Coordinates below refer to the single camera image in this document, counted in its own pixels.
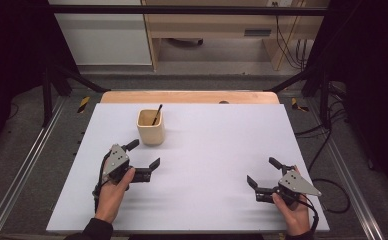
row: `white table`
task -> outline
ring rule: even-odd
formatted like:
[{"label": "white table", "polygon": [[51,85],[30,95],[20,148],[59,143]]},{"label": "white table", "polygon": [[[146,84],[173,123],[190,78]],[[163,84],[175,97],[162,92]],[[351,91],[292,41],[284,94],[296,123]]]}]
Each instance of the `white table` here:
[{"label": "white table", "polygon": [[[70,170],[47,231],[81,231],[94,215],[91,195],[103,156],[112,144],[139,138],[141,109],[158,104],[98,104]],[[285,108],[280,104],[164,104],[165,142],[142,143],[129,152],[131,165],[161,165],[150,183],[131,184],[115,231],[133,233],[263,233],[285,230],[273,204],[259,203],[247,182],[272,188],[282,177],[274,157],[297,165],[310,181]],[[320,221],[329,226],[316,197]]]}]

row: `wire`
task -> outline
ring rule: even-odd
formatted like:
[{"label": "wire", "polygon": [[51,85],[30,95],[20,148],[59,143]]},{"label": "wire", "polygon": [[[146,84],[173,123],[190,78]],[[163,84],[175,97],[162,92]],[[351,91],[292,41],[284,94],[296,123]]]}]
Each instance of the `wire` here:
[{"label": "wire", "polygon": [[327,212],[335,213],[335,214],[342,214],[342,213],[346,213],[350,209],[350,206],[351,206],[350,196],[347,194],[347,191],[342,186],[340,186],[338,183],[333,182],[333,181],[328,180],[328,179],[324,179],[324,178],[315,178],[315,179],[312,179],[312,182],[326,182],[326,183],[333,184],[343,192],[344,196],[346,196],[347,206],[344,209],[332,210],[332,209],[326,208],[325,210]]},{"label": "wire", "polygon": [[[334,102],[334,103],[331,104],[331,106],[329,107],[329,112],[332,111],[332,107],[333,107],[336,103],[338,103],[338,102]],[[338,115],[341,115],[341,113],[344,113],[345,111],[346,111],[345,109],[337,110],[337,112],[335,112],[331,117],[329,117],[329,119],[332,120],[332,119],[334,119],[335,117],[337,117]],[[321,127],[323,127],[323,126],[324,126],[324,124],[319,124],[318,126],[313,127],[313,128],[311,128],[311,129],[308,129],[308,130],[305,130],[305,131],[302,131],[302,132],[296,132],[296,133],[294,133],[294,135],[295,135],[296,137],[298,137],[298,136],[303,135],[303,134],[306,134],[306,133],[311,133],[311,132],[313,132],[313,131],[318,130],[319,128],[321,128]]]},{"label": "wire", "polygon": [[109,158],[111,152],[112,151],[110,150],[104,156],[103,161],[101,162],[100,173],[99,173],[99,176],[98,176],[98,182],[97,182],[97,185],[95,185],[94,191],[92,192],[92,194],[94,195],[94,212],[95,213],[97,212],[98,203],[100,201],[101,187],[107,182],[106,181],[106,182],[102,183],[103,171],[104,171],[104,165],[106,163],[106,160]]},{"label": "wire", "polygon": [[305,58],[306,57],[306,48],[307,48],[307,39],[304,39],[304,42],[303,42],[303,50],[302,50],[302,56],[299,57],[299,53],[300,53],[300,43],[301,43],[302,39],[299,39],[297,40],[297,46],[296,46],[296,60],[297,62],[300,64],[300,68],[301,70],[303,71],[305,69],[305,66],[306,66],[306,62],[307,62],[307,59]]},{"label": "wire", "polygon": [[339,115],[340,115],[340,117],[334,118],[334,120],[332,121],[332,124],[340,121],[341,119],[346,119],[346,117],[347,117],[347,116],[342,115],[341,113]]},{"label": "wire", "polygon": [[331,130],[328,132],[328,135],[324,141],[324,143],[321,145],[321,147],[319,148],[318,152],[316,153],[315,157],[313,158],[312,162],[310,163],[309,167],[307,168],[307,171],[310,172],[312,170],[312,167],[313,165],[315,164],[316,160],[318,159],[319,157],[319,154],[321,154],[322,150],[324,149],[326,143],[328,142],[329,140],[329,137],[331,136]]},{"label": "wire", "polygon": [[18,106],[17,104],[11,103],[11,105],[12,105],[12,106],[15,106],[15,107],[16,107],[16,110],[15,110],[15,112],[14,112],[10,117],[7,118],[7,120],[12,119],[12,118],[13,118],[14,116],[16,116],[16,114],[19,112],[19,106]]},{"label": "wire", "polygon": [[[279,46],[279,49],[281,49],[282,53],[284,54],[285,58],[287,59],[288,63],[290,64],[291,67],[295,68],[295,69],[300,69],[300,65],[298,62],[296,62],[293,58],[293,56],[291,55],[291,52],[290,52],[290,49],[288,48],[288,44],[287,42],[285,41],[284,39],[284,36],[282,35],[281,33],[281,30],[279,28],[279,20],[278,20],[278,15],[275,16],[276,18],[276,42],[278,43],[278,46]],[[284,42],[285,44],[285,49],[287,49],[288,51],[288,54],[290,55],[290,58],[291,60],[296,63],[297,66],[293,66],[293,64],[291,63],[290,59],[287,57],[287,54],[285,53],[284,49],[281,47],[281,44],[279,43],[279,35],[281,34],[281,38],[282,38],[282,41]]]},{"label": "wire", "polygon": [[343,101],[338,100],[338,101],[333,102],[333,103],[329,106],[329,109],[332,109],[332,107],[334,107],[334,105],[335,105],[335,104],[338,104],[338,103],[343,104]]},{"label": "wire", "polygon": [[318,215],[318,212],[317,212],[316,209],[315,209],[315,206],[313,206],[312,201],[310,201],[310,199],[307,198],[304,194],[301,194],[301,195],[304,196],[304,197],[307,199],[307,201],[310,202],[310,204],[308,204],[307,202],[303,202],[303,201],[301,201],[301,200],[298,199],[298,198],[293,198],[293,197],[291,197],[290,195],[285,194],[285,193],[283,193],[283,192],[281,192],[281,195],[284,195],[285,197],[287,197],[287,198],[289,198],[289,199],[291,199],[291,200],[294,200],[294,201],[296,201],[296,202],[298,202],[298,203],[300,203],[300,204],[302,204],[302,205],[304,205],[304,206],[310,208],[310,209],[313,211],[313,214],[314,214],[314,216],[313,216],[313,223],[312,223],[312,227],[310,227],[310,231],[311,231],[312,233],[314,233],[315,230],[316,230],[316,227],[318,226],[319,215]]},{"label": "wire", "polygon": [[336,88],[332,82],[329,84],[329,93],[331,94],[333,98],[339,100],[339,99],[346,99],[346,93],[342,90]]},{"label": "wire", "polygon": [[297,138],[315,138],[315,137],[318,137],[318,136],[321,136],[321,135],[324,135],[324,134],[327,134],[328,131],[326,132],[323,132],[323,133],[318,133],[318,134],[315,134],[315,135],[310,135],[310,136],[306,136],[306,137],[297,137]]}]

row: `black curtain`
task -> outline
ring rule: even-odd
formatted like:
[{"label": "black curtain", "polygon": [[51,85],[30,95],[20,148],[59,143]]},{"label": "black curtain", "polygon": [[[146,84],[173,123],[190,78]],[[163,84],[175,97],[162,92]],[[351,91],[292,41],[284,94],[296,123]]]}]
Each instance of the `black curtain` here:
[{"label": "black curtain", "polygon": [[[31,12],[31,4],[48,1],[0,0],[0,132],[12,98],[40,86],[47,66],[60,64],[79,73],[54,14]],[[58,92],[69,94],[65,76],[54,69],[49,73]]]},{"label": "black curtain", "polygon": [[[352,11],[357,2],[333,0],[331,7]],[[325,17],[308,64],[322,61],[319,55],[347,16]],[[352,125],[369,159],[388,177],[388,0],[362,1],[340,36],[327,49],[321,66],[330,81],[346,84]],[[319,75],[309,80],[306,95],[314,93],[321,81]]]}]

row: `hand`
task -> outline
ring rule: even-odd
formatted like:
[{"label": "hand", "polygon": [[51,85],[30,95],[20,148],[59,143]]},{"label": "hand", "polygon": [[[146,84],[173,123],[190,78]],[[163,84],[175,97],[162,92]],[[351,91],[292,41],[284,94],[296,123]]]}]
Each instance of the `hand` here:
[{"label": "hand", "polygon": [[[288,207],[277,193],[272,194],[272,199],[275,206],[284,216],[288,235],[297,236],[310,230],[309,209],[307,206],[294,202]],[[300,195],[300,201],[306,202],[307,199],[305,196]]]},{"label": "hand", "polygon": [[131,168],[117,185],[107,182],[101,187],[98,208],[94,216],[95,218],[110,224],[113,223],[119,212],[120,203],[125,195],[126,188],[134,178],[134,174],[135,168]]}]

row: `wall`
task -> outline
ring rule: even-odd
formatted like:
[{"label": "wall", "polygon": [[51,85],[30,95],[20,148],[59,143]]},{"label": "wall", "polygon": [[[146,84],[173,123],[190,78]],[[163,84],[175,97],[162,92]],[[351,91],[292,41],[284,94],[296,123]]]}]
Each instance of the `wall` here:
[{"label": "wall", "polygon": [[[139,0],[49,0],[50,4],[140,5]],[[77,65],[151,65],[143,16],[56,14]]]}]

